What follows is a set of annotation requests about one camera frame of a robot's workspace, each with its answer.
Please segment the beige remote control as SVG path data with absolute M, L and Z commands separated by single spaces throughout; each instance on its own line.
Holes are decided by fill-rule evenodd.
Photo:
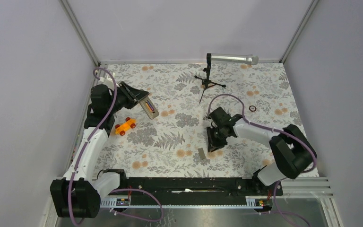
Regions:
M 157 108 L 155 107 L 154 103 L 151 101 L 151 99 L 147 96 L 139 101 L 139 104 L 147 114 L 149 119 L 154 119 L 159 116 L 159 112 Z

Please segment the beige battery cover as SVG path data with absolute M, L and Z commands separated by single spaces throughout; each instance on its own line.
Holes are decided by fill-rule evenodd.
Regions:
M 200 160 L 206 159 L 206 155 L 205 155 L 205 152 L 204 152 L 203 148 L 199 148 L 198 153 L 199 153 Z

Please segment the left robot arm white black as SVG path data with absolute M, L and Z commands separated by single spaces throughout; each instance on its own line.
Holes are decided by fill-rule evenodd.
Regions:
M 119 173 L 104 173 L 94 182 L 94 167 L 115 124 L 114 114 L 122 108 L 132 109 L 148 95 L 149 92 L 125 82 L 114 88 L 105 84 L 91 88 L 91 103 L 87 108 L 80 147 L 64 176 L 50 185 L 59 217 L 94 218 L 101 200 L 111 191 L 116 194 L 126 192 L 128 182 Z

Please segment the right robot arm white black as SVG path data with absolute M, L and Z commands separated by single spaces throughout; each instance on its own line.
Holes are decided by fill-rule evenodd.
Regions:
M 225 147 L 229 137 L 250 139 L 272 151 L 274 163 L 253 175 L 252 188 L 256 194 L 265 194 L 273 183 L 282 179 L 295 179 L 316 162 L 316 152 L 296 125 L 274 129 L 250 122 L 241 114 L 231 116 L 221 107 L 208 118 L 215 124 L 207 128 L 208 152 Z

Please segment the blue battery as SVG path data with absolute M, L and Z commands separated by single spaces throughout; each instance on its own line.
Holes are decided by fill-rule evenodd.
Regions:
M 154 112 L 155 112 L 154 107 L 151 105 L 151 103 L 150 103 L 149 101 L 145 101 L 145 106 L 147 107 L 147 110 L 148 110 L 150 113 L 154 113 Z

